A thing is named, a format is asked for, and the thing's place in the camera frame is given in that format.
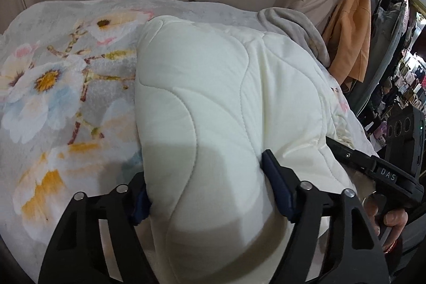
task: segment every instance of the bed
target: bed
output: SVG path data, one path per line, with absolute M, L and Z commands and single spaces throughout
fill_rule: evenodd
M 323 74 L 353 147 L 375 154 L 326 70 L 329 57 L 318 29 L 338 0 L 39 1 L 45 0 L 0 0 L 7 27 L 0 36 L 0 234 L 34 281 L 72 195 L 107 193 L 143 169 L 134 106 L 136 53 L 141 30 L 155 17 L 290 38 Z M 371 192 L 363 177 L 348 175 L 360 196 Z M 106 227 L 101 225 L 104 234 Z M 138 235 L 155 270 L 149 225 L 141 225 Z M 104 252 L 117 276 L 112 249 Z

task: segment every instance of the flower print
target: flower print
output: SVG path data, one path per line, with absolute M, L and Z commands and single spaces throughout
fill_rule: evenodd
M 31 68 L 32 57 L 35 50 L 38 49 L 39 43 L 22 44 L 7 57 L 0 71 L 0 101 L 6 100 L 18 80 Z
M 106 194 L 142 170 L 132 104 L 124 99 L 114 101 L 100 129 L 105 138 L 52 148 L 22 175 L 12 200 L 32 239 L 48 244 L 76 192 Z
M 27 70 L 6 98 L 1 125 L 13 142 L 26 143 L 45 123 L 60 130 L 80 108 L 86 62 L 75 55 Z
M 98 45 L 110 45 L 133 32 L 154 14 L 151 11 L 131 10 L 112 13 L 91 21 L 86 29 L 97 39 Z

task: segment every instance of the hanging clothes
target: hanging clothes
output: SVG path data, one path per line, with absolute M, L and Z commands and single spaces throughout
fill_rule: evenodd
M 343 84 L 347 77 L 363 82 L 371 34 L 371 1 L 341 0 L 322 35 L 329 51 L 330 74 Z

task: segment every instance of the floral blanket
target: floral blanket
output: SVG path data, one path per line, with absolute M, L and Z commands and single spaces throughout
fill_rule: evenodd
M 136 44 L 157 15 L 279 32 L 329 63 L 320 34 L 292 10 L 174 0 L 44 2 L 25 10 L 0 36 L 0 234 L 35 281 L 73 194 L 108 193 L 142 170 Z

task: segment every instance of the circular hole in device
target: circular hole in device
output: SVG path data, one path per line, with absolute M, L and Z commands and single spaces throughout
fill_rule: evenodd
M 395 136 L 400 136 L 401 135 L 401 130 L 402 130 L 401 121 L 397 121 L 395 123 Z
M 407 117 L 404 121 L 404 131 L 407 132 L 410 130 L 411 120 Z

